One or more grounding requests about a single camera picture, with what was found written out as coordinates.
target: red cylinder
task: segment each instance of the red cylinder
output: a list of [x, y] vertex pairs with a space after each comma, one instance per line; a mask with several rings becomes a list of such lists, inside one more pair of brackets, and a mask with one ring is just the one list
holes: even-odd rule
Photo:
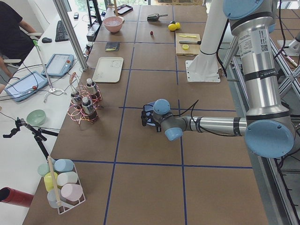
[[19, 205], [29, 208], [32, 202], [33, 195], [12, 189], [10, 187], [4, 187], [0, 190], [0, 202], [8, 203], [12, 205]]

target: light green bowl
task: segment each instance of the light green bowl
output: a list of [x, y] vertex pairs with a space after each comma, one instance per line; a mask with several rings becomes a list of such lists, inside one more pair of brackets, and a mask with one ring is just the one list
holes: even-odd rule
[[37, 109], [35, 111], [32, 111], [28, 114], [26, 121], [32, 126], [39, 126], [42, 125], [46, 120], [46, 113], [41, 110]]

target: keyboard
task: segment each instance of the keyboard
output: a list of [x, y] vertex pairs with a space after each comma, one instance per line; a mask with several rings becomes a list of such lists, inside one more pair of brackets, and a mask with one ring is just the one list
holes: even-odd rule
[[61, 20], [57, 22], [55, 42], [68, 41], [69, 37], [66, 28]]

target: yellow lemon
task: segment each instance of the yellow lemon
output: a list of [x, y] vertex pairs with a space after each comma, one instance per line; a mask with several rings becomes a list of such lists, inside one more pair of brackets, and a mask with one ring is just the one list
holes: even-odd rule
[[175, 31], [175, 30], [177, 30], [177, 26], [175, 24], [171, 23], [171, 24], [169, 24], [168, 29], [170, 31]]
[[177, 30], [180, 29], [180, 23], [179, 22], [175, 23], [175, 25], [176, 25]]

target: bottle rack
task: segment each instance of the bottle rack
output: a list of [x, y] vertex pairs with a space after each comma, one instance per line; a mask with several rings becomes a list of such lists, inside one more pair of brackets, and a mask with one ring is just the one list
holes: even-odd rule
[[[95, 110], [99, 110], [99, 109], [103, 108], [100, 105], [100, 102], [103, 100], [103, 98], [102, 98], [102, 94], [99, 90], [98, 85], [96, 85], [96, 86], [98, 89], [99, 97], [97, 97], [94, 94], [89, 93], [87, 87], [85, 85], [83, 85], [81, 83], [81, 81], [79, 81], [79, 77], [74, 72], [70, 77], [70, 86], [73, 90], [78, 91], [82, 98], [89, 97], [94, 105]], [[98, 120], [98, 118], [90, 120], [88, 115], [84, 112], [83, 108], [80, 105], [74, 104], [72, 101], [70, 103], [70, 107], [68, 108], [67, 114], [70, 116], [71, 120], [77, 122], [78, 125], [80, 125], [81, 121], [83, 121], [83, 120], [89, 121], [89, 122], [91, 122], [91, 124], [93, 124], [94, 122], [96, 122]]]
[[[78, 200], [74, 201], [74, 202], [71, 201], [71, 200], [68, 200], [68, 199], [66, 199], [65, 201], [63, 201], [61, 199], [61, 197], [59, 195], [59, 191], [58, 191], [59, 188], [58, 188], [56, 178], [55, 178], [55, 175], [54, 175], [54, 172], [57, 172], [57, 171], [54, 171], [51, 156], [48, 156], [47, 161], [48, 161], [48, 165], [49, 165], [49, 169], [50, 169], [50, 173], [51, 173], [53, 189], [54, 189], [55, 196], [56, 196], [56, 204], [57, 204], [58, 214], [59, 215], [64, 214], [64, 213], [70, 211], [71, 209], [75, 208], [76, 206], [78, 206], [78, 205], [82, 204], [83, 202], [85, 202], [86, 198], [85, 198], [84, 192], [82, 192], [82, 195], [80, 196], [80, 198]], [[81, 188], [82, 188], [82, 185], [81, 185], [81, 182], [80, 182], [75, 164], [74, 164], [74, 167], [73, 167], [72, 171], [75, 172], [77, 174], [77, 177], [78, 177], [76, 184], [80, 185]]]
[[[73, 171], [78, 175], [75, 164], [74, 164]], [[79, 184], [80, 186], [82, 186], [79, 176], [78, 176], [78, 181], [76, 184]], [[64, 213], [70, 211], [71, 209], [75, 208], [76, 206], [82, 204], [85, 201], [86, 201], [86, 198], [85, 198], [84, 192], [82, 193], [82, 196], [77, 200], [77, 202], [75, 202], [75, 204], [74, 204], [74, 202], [71, 202], [69, 200], [66, 200], [65, 202], [60, 200], [61, 206], [59, 208], [57, 208], [58, 214], [64, 214]]]

